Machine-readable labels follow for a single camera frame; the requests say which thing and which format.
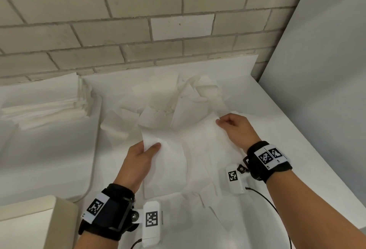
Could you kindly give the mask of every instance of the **forearm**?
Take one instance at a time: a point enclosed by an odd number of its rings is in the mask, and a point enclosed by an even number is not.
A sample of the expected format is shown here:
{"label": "forearm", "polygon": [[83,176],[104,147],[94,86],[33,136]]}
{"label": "forearm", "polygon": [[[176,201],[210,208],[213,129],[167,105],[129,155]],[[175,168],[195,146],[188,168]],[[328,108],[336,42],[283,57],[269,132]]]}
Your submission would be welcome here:
{"label": "forearm", "polygon": [[297,249],[366,248],[366,236],[292,171],[274,173],[267,188]]}
{"label": "forearm", "polygon": [[118,241],[84,231],[74,249],[117,249]]}

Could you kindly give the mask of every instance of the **table surface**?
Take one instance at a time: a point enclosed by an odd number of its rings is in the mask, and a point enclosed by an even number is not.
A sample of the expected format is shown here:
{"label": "table surface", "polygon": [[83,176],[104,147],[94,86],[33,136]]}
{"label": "table surface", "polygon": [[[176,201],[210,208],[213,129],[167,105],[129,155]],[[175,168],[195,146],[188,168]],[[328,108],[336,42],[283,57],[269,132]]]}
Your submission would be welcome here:
{"label": "table surface", "polygon": [[[256,57],[243,56],[126,70],[84,78],[103,97],[103,119],[106,110],[112,107],[123,93],[151,75],[171,70],[188,74],[208,74],[222,86],[226,94],[230,94],[230,98],[226,100],[229,109],[254,116],[254,127],[260,137],[277,145],[289,157],[293,171],[311,189],[356,227],[365,227],[366,208],[250,76]],[[85,197],[77,202],[80,213],[89,206],[98,192],[114,180],[130,145],[132,143],[125,144],[119,152],[120,157],[116,157],[116,154],[112,153],[106,134],[100,131],[90,189]],[[270,198],[263,182],[250,180],[249,186]],[[221,215],[227,217],[230,223],[229,233],[223,230],[209,209],[202,209],[194,215],[189,227],[167,229],[159,247],[283,249],[289,246],[280,218],[262,198],[253,194],[248,197],[246,194],[225,198],[223,205],[227,207],[222,208]],[[140,227],[123,235],[120,248],[130,248],[139,238]]]}

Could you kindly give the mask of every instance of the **cable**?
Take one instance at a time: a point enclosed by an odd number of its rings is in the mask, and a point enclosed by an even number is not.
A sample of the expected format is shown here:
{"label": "cable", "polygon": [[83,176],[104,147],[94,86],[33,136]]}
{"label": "cable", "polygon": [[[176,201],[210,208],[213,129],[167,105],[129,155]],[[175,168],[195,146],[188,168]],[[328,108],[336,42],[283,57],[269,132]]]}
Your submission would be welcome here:
{"label": "cable", "polygon": [[[250,188],[250,187],[245,187],[245,189],[247,190],[251,190],[251,191],[254,191],[255,193],[258,193],[260,196],[262,196],[271,206],[272,208],[274,208],[274,210],[277,212],[278,214],[278,211],[276,209],[276,207],[270,202],[270,200],[268,200],[263,194],[261,194],[260,192],[256,191],[255,189],[253,188]],[[288,240],[290,241],[290,249],[292,249],[292,242],[291,242],[291,238],[290,236],[288,235]]]}
{"label": "cable", "polygon": [[136,240],[136,242],[132,245],[131,249],[133,249],[133,247],[135,247],[135,245],[136,245],[137,243],[141,242],[141,241],[142,241],[142,238],[140,238],[140,239]]}

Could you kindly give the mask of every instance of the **white wall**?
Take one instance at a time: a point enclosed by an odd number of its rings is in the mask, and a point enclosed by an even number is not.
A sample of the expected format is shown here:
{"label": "white wall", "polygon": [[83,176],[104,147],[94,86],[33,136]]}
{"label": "white wall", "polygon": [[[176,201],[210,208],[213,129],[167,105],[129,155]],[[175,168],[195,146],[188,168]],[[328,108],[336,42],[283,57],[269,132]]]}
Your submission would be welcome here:
{"label": "white wall", "polygon": [[366,206],[366,0],[301,0],[260,85]]}

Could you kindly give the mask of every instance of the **right hand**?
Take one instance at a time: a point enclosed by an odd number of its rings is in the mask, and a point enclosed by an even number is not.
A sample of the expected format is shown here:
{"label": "right hand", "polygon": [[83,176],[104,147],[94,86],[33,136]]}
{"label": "right hand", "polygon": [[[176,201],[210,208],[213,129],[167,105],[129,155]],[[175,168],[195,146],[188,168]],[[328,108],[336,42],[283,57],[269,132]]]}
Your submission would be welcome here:
{"label": "right hand", "polygon": [[231,142],[242,148],[245,153],[252,145],[261,141],[248,119],[244,116],[230,113],[217,119],[216,124],[224,129]]}

